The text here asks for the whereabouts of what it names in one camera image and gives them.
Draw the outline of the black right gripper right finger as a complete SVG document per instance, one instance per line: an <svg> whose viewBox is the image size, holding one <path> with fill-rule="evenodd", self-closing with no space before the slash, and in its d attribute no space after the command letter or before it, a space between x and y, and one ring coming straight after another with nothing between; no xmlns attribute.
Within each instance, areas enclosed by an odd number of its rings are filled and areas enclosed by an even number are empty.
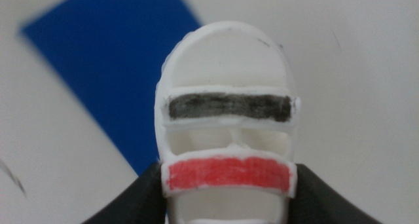
<svg viewBox="0 0 419 224"><path fill-rule="evenodd" d="M297 164L297 193L289 202L291 224L380 224L338 194L311 169Z"/></svg>

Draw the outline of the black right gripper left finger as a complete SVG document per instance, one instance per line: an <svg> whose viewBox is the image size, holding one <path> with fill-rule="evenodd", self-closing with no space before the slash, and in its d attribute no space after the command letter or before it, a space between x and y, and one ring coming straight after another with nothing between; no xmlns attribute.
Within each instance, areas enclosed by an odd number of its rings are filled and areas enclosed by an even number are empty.
<svg viewBox="0 0 419 224"><path fill-rule="evenodd" d="M165 224L161 164L151 164L127 189L83 224Z"/></svg>

